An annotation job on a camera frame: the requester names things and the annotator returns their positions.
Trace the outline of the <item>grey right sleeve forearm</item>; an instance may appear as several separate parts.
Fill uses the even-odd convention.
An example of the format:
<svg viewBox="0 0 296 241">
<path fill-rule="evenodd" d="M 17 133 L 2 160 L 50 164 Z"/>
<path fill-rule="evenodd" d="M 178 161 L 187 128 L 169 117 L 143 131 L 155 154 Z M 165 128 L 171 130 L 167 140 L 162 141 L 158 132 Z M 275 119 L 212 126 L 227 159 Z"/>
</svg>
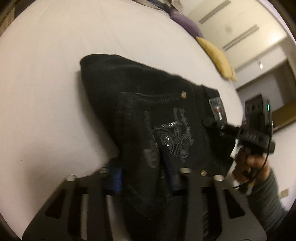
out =
<svg viewBox="0 0 296 241">
<path fill-rule="evenodd" d="M 273 169 L 270 169 L 265 181 L 255 183 L 248 195 L 248 204 L 266 233 L 277 230 L 287 216 L 287 211 L 280 201 Z"/>
</svg>

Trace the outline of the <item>right hand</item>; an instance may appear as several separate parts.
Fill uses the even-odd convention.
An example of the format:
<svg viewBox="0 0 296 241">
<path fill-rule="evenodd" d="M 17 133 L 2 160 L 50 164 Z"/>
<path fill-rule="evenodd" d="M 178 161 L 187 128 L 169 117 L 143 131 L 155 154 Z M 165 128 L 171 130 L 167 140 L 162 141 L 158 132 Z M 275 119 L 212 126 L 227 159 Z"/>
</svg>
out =
<svg viewBox="0 0 296 241">
<path fill-rule="evenodd" d="M 245 171 L 250 173 L 252 169 L 257 170 L 257 182 L 264 182 L 270 175 L 270 166 L 265 156 L 248 155 L 241 149 L 236 158 L 236 166 L 232 175 L 239 183 L 246 183 L 249 179 L 243 174 Z"/>
</svg>

